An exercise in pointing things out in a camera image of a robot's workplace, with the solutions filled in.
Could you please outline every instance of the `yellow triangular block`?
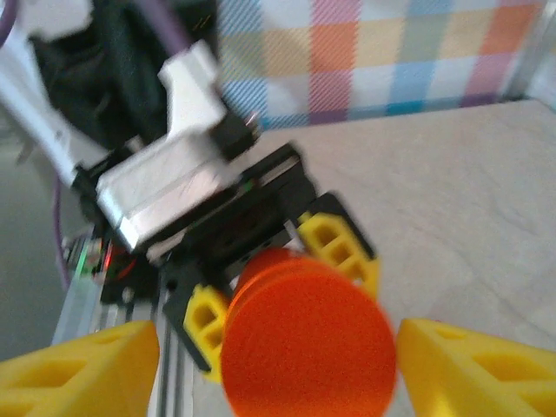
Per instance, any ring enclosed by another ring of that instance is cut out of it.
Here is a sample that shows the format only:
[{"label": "yellow triangular block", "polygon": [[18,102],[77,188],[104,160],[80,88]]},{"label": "yellow triangular block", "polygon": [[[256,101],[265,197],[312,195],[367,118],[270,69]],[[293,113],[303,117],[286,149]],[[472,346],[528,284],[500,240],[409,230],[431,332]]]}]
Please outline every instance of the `yellow triangular block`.
[{"label": "yellow triangular block", "polygon": [[314,257],[338,269],[351,281],[361,280],[373,300],[379,292],[380,262],[370,259],[345,219],[338,215],[305,213],[297,229]]},{"label": "yellow triangular block", "polygon": [[183,329],[210,366],[205,378],[222,383],[220,354],[229,300],[216,289],[199,284],[193,290],[183,319]]},{"label": "yellow triangular block", "polygon": [[556,353],[406,319],[398,363],[418,417],[556,417]]},{"label": "yellow triangular block", "polygon": [[147,412],[158,364],[151,321],[132,321],[0,363],[2,417]]}]

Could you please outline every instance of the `wall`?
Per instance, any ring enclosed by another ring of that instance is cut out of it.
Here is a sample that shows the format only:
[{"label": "wall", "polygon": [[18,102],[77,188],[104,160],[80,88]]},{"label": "wall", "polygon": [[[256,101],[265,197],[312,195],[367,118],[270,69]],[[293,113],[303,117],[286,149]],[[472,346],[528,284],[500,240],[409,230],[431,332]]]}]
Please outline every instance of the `wall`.
[{"label": "wall", "polygon": [[[63,304],[51,214],[52,168],[34,152],[0,138],[0,361],[50,344]],[[63,228],[83,227],[76,198],[63,195]]]},{"label": "wall", "polygon": [[225,96],[267,128],[493,103],[538,0],[220,0]]},{"label": "wall", "polygon": [[556,110],[556,45],[540,64],[527,94]]}]

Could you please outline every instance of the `orange object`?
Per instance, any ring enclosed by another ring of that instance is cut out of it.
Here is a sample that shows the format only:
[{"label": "orange object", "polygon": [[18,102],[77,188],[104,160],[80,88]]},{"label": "orange object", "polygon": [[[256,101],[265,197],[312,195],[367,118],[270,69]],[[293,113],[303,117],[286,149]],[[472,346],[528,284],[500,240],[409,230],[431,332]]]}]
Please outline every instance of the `orange object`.
[{"label": "orange object", "polygon": [[328,265],[270,249],[228,309],[222,385],[239,417],[380,416],[395,347],[377,304]]}]

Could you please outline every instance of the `checkered backdrop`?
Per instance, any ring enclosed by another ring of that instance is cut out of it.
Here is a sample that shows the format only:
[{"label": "checkered backdrop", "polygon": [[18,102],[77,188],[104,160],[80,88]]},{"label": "checkered backdrop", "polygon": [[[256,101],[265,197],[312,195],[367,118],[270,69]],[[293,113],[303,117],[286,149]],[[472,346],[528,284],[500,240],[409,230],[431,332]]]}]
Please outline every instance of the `checkered backdrop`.
[{"label": "checkered backdrop", "polygon": [[542,0],[218,0],[224,95],[267,129],[493,103]]}]

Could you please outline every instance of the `purple cable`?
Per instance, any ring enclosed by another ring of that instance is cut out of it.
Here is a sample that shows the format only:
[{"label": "purple cable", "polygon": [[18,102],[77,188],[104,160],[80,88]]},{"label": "purple cable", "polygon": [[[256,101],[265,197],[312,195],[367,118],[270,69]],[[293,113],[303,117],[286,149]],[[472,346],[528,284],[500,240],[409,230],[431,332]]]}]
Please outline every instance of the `purple cable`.
[{"label": "purple cable", "polygon": [[191,47],[189,34],[164,0],[136,0],[136,4],[170,56]]},{"label": "purple cable", "polygon": [[60,271],[60,281],[62,288],[67,291],[70,287],[70,275],[66,268],[66,261],[63,259],[62,248],[62,227],[60,222],[60,200],[62,199],[62,182],[58,175],[54,180],[54,201],[52,202],[52,222],[54,224],[54,240],[56,244],[56,264]]},{"label": "purple cable", "polygon": [[3,12],[0,16],[0,48],[6,43],[6,39],[16,24],[17,6],[17,0],[4,1]]}]

